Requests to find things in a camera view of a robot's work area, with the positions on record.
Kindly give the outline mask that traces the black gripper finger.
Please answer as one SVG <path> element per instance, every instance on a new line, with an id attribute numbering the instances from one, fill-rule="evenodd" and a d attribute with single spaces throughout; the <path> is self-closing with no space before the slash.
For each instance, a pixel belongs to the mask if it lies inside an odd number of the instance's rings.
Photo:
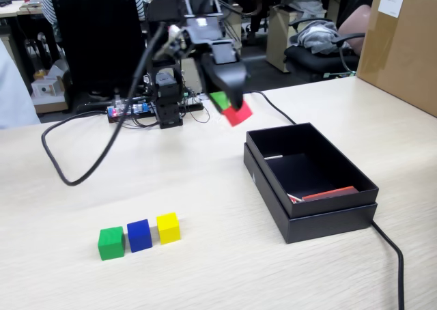
<path id="1" fill-rule="evenodd" d="M 217 64 L 212 55 L 200 57 L 200 79 L 202 90 L 211 95 L 223 91 L 235 110 L 243 105 L 243 89 L 247 71 L 239 56 L 234 62 Z"/>
<path id="2" fill-rule="evenodd" d="M 224 111 L 231 106 L 229 98 L 223 91 L 210 93 L 208 97 L 212 101 L 213 105 L 216 107 L 217 111 Z"/>

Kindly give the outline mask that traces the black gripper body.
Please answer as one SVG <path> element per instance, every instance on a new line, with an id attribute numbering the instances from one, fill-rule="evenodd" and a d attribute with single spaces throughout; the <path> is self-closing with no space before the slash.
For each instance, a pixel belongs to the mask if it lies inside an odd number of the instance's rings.
<path id="1" fill-rule="evenodd" d="M 211 54 L 215 64 L 238 62 L 234 41 L 223 37 L 217 16 L 189 16 L 186 19 L 186 50 Z"/>

